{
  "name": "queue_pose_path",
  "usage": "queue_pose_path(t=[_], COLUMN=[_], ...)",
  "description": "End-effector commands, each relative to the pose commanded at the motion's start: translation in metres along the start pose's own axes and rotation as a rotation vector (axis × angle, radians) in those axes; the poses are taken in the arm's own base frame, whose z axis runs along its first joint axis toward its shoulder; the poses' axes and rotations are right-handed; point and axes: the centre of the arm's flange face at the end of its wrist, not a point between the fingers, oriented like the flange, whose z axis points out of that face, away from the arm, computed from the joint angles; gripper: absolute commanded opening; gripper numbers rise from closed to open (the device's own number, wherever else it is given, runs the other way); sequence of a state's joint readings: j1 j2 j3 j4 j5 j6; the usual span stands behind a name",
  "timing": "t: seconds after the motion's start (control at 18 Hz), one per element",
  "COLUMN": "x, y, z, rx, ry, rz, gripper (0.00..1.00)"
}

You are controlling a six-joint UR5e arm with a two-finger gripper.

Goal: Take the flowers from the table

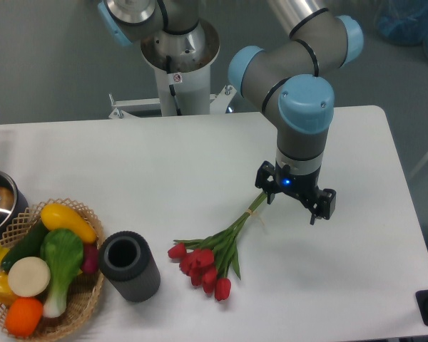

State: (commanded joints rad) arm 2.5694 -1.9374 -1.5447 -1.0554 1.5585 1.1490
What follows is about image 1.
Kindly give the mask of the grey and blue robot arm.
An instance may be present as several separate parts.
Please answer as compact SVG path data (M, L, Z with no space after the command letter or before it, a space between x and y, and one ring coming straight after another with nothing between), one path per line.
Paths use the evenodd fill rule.
M349 16L333 16L322 1L269 5L289 41L271 52L242 48L228 67L231 86L277 129L275 162L260 166L255 184L269 200L284 193L312 220L329 219L336 193L317 182L335 95L323 74L360 55L362 29ZM117 42L140 43L164 116L209 113L210 67L220 39L197 1L101 1L98 9Z

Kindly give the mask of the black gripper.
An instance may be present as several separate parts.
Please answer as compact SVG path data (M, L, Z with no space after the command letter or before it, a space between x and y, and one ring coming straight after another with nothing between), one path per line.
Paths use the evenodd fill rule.
M286 165L273 166L264 161L258 168L255 186L267 196L267 204L272 204L275 194L283 193L300 201L310 209L310 224L314 225L317 219L329 220L336 207L336 191L334 189L320 190L318 177L320 168L307 175L294 175Z

